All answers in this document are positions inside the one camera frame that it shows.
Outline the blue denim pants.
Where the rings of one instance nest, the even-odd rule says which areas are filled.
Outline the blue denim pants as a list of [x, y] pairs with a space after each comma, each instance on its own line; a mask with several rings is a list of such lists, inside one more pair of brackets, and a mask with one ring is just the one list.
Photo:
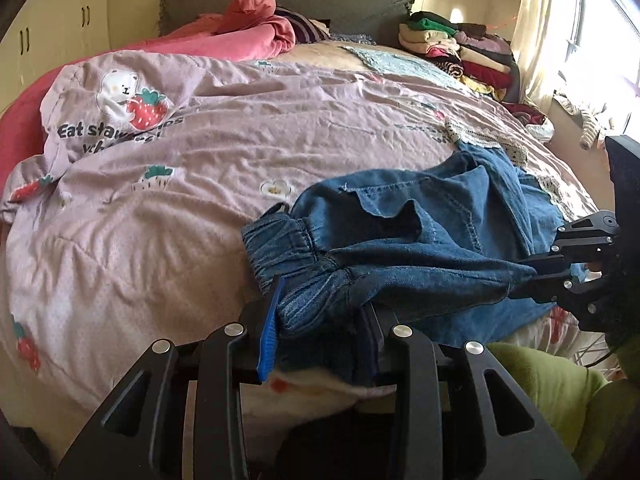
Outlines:
[[503, 150], [467, 143], [427, 170], [311, 185], [242, 231], [259, 288], [284, 281], [274, 362], [370, 385], [378, 368], [368, 304], [441, 344], [506, 338], [548, 311], [512, 292], [533, 277], [526, 259], [549, 250], [563, 220]]

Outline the lilac strawberry print duvet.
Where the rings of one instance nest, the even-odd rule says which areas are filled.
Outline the lilac strawberry print duvet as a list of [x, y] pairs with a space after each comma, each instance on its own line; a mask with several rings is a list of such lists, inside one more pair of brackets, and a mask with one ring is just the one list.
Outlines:
[[43, 151], [1, 199], [4, 342], [88, 410], [154, 340], [201, 339], [265, 295], [244, 226], [318, 182], [427, 170], [467, 143], [503, 150], [563, 222], [597, 209], [502, 105], [457, 81], [119, 51], [64, 67], [39, 111]]

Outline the pile of folded clothes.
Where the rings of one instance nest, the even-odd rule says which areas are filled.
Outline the pile of folded clothes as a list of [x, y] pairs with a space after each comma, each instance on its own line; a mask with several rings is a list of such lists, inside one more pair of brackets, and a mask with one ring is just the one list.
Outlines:
[[521, 75], [511, 44], [488, 32], [486, 25], [453, 23], [419, 11], [399, 25], [398, 41], [406, 51], [484, 96], [503, 103], [521, 99]]

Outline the cream window curtain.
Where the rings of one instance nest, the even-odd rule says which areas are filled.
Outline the cream window curtain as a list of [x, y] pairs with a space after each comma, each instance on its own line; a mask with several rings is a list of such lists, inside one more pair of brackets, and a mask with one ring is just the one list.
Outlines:
[[512, 50], [521, 76], [521, 98], [550, 110], [559, 70], [574, 29], [577, 0], [521, 0]]

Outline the light blue patterned cloth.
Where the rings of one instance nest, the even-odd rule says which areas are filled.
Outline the light blue patterned cloth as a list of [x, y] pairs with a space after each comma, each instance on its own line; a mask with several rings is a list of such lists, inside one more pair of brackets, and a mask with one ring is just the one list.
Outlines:
[[416, 77], [443, 86], [456, 82], [453, 76], [415, 56], [360, 47], [342, 46], [342, 49], [356, 55], [365, 66], [380, 74]]

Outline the grey upholstered headboard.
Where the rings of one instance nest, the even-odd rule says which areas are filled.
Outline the grey upholstered headboard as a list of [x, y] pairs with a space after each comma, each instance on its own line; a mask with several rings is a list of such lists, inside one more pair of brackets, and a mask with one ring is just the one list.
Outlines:
[[[330, 22], [330, 32], [367, 35], [377, 44], [397, 48], [399, 25], [414, 0], [276, 0], [279, 6], [306, 18]], [[221, 14], [231, 0], [160, 0], [158, 29], [165, 36], [205, 13]]]

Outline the striped purple pillow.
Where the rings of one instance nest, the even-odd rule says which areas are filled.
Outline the striped purple pillow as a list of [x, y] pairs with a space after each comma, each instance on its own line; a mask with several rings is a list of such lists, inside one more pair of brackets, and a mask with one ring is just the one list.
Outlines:
[[277, 6], [274, 14], [285, 18], [291, 24], [296, 44], [316, 44], [331, 39], [329, 29], [325, 24], [316, 23], [303, 14], [282, 8], [282, 6]]

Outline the pink blanket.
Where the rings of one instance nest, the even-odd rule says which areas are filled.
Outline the pink blanket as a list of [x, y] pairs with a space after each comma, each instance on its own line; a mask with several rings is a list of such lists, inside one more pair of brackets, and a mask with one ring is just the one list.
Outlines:
[[[201, 14], [165, 36], [127, 48], [228, 61], [269, 60], [291, 51], [296, 43], [292, 24], [277, 15], [276, 9], [276, 0], [231, 0], [224, 13]], [[39, 77], [2, 115], [2, 182], [19, 162], [42, 152], [40, 103], [60, 71], [57, 67]]]

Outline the cream wardrobe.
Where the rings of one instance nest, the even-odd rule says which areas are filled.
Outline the cream wardrobe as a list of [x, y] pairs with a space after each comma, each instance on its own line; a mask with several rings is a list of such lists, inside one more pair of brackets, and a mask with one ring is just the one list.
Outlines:
[[49, 70], [109, 48], [107, 0], [26, 0], [1, 41], [1, 107]]

